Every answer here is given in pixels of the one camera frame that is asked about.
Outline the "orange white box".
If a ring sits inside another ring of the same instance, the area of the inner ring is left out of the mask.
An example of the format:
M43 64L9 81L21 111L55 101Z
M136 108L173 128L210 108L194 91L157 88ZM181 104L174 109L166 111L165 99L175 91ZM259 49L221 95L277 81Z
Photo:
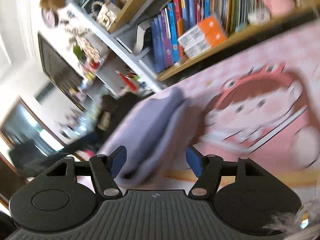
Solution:
M178 43L183 48L187 48L195 45L197 42L204 41L212 48L225 40L227 40L227 35L221 22L216 18L216 15L213 14L186 31L178 38Z
M201 29L193 28L179 37L178 43L183 48L184 53L192 59L225 40L227 40L227 37L219 31L205 34Z

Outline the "upper orange white box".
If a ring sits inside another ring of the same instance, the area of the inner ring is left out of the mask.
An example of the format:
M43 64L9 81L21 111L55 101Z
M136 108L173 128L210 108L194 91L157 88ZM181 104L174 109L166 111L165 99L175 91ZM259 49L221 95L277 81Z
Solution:
M183 48L187 48L195 45L197 42L204 41L212 48L225 40L227 40L227 35L221 22L216 18L216 15L213 14L186 31L178 38L178 43Z

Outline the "wooden bookshelf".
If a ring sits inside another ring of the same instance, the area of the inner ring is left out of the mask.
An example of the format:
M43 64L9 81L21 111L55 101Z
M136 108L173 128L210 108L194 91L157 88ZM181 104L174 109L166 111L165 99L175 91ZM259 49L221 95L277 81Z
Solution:
M67 0L151 89L312 19L319 0Z

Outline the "purple and pink sweater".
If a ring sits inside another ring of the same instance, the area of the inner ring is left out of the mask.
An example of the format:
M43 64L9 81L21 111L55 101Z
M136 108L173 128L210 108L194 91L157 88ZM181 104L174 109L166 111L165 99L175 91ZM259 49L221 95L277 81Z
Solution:
M127 159L115 181L124 188L157 187L169 170L189 169L185 150L195 142L206 99L175 87L133 107L105 141L100 154L125 146Z

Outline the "row of leaning books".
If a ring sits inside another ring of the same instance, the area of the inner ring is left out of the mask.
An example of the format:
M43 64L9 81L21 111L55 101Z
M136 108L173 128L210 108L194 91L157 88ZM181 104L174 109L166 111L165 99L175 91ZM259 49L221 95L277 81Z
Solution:
M229 35L247 27L249 13L263 8L262 0L169 0L150 23L153 71L161 73L188 58L178 38L208 16L216 15Z

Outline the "pink checkered tablecloth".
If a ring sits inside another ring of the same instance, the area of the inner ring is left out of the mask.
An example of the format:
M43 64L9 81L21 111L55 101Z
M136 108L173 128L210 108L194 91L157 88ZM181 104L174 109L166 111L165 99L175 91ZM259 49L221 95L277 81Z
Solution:
M248 157L290 187L319 178L319 21L217 63L173 88L206 99L195 147L225 161ZM164 178L195 181L188 170Z

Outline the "white woven handbag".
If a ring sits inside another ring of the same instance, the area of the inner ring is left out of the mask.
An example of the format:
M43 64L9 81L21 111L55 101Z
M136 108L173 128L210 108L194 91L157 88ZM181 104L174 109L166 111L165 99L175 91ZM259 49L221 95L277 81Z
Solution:
M95 1L91 5L91 12L95 20L106 30L109 31L111 25L115 22L121 9L113 3L103 3Z

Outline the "red hanging tassel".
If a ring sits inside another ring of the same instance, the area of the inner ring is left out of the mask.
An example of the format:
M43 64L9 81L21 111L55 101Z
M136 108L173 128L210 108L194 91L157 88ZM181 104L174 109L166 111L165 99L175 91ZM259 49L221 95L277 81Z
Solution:
M121 74L120 71L116 70L116 73L120 76L120 78L124 81L124 83L129 87L129 89L131 89L133 92L138 90L138 88L135 86L135 84L130 79L128 79L126 76Z

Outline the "lower orange white box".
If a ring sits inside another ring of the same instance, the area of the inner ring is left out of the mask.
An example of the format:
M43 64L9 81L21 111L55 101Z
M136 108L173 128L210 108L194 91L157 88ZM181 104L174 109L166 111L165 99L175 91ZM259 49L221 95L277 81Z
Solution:
M227 40L227 37L219 31L205 34L201 29L193 28L179 37L178 43L183 48L184 53L192 59L225 40Z

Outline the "small white eraser box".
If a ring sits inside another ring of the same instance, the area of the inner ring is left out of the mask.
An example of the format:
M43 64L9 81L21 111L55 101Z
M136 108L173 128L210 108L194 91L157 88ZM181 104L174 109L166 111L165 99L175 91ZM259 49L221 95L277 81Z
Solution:
M268 22L271 16L267 10L256 10L248 15L248 22L250 25L260 25Z

